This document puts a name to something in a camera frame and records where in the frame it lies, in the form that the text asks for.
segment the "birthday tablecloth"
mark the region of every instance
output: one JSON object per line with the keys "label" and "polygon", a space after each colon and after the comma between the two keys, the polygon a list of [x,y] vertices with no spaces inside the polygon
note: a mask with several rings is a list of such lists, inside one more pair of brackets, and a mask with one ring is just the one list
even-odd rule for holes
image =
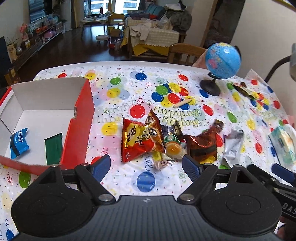
{"label": "birthday tablecloth", "polygon": [[[189,66],[112,61],[55,67],[39,72],[34,80],[71,76],[89,79],[95,113],[86,162],[96,156],[110,155],[111,169],[101,184],[116,199],[120,195],[174,195],[177,198],[192,183],[181,162],[156,170],[150,153],[125,164],[121,162],[122,116],[144,122],[152,109],[161,124],[171,125],[177,120],[184,134],[195,136],[219,119],[224,122],[224,128],[216,135],[218,158],[214,164],[221,164],[223,135],[237,128],[244,131],[240,164],[246,167],[254,163],[269,173],[271,165],[278,160],[268,134],[288,122],[276,94],[254,71],[245,79],[234,76],[217,80],[221,89],[218,97],[209,96],[200,88],[202,79],[210,79],[207,74],[208,70]],[[243,97],[232,82],[244,82],[257,100]],[[192,100],[173,109],[174,103],[186,98]],[[18,233],[10,207],[36,177],[0,166],[0,240],[11,240]]]}

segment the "globe stand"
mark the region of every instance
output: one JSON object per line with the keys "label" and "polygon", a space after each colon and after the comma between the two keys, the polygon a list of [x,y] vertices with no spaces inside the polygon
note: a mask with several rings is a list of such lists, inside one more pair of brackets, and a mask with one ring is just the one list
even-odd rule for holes
{"label": "globe stand", "polygon": [[212,96],[219,96],[221,93],[221,90],[219,86],[215,83],[216,80],[222,80],[216,76],[214,76],[211,72],[208,73],[208,76],[213,78],[213,80],[202,80],[200,82],[200,87],[207,92],[209,95]]}

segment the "silver wrapper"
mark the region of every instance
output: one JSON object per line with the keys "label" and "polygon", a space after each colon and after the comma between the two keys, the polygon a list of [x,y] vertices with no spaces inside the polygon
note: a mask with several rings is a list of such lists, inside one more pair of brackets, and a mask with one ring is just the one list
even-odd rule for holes
{"label": "silver wrapper", "polygon": [[232,168],[235,164],[239,163],[239,156],[242,144],[244,142],[243,130],[231,129],[230,134],[224,138],[224,153],[223,158]]}

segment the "metal screw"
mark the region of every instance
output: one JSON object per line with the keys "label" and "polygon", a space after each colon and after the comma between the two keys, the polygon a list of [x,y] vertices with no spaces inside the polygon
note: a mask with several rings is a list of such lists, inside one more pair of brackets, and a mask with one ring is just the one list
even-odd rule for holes
{"label": "metal screw", "polygon": [[102,202],[109,202],[113,199],[113,196],[111,194],[102,194],[99,196],[99,200]]}
{"label": "metal screw", "polygon": [[188,202],[188,201],[192,201],[194,199],[194,196],[190,193],[184,193],[184,194],[180,195],[180,199]]}

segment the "blue snack wrapper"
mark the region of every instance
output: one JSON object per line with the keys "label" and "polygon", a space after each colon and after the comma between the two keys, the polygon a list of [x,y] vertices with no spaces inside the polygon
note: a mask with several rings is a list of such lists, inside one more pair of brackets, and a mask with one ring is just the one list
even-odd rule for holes
{"label": "blue snack wrapper", "polygon": [[10,137],[10,154],[11,159],[15,159],[24,151],[29,150],[29,145],[26,143],[25,137],[28,128],[17,131]]}

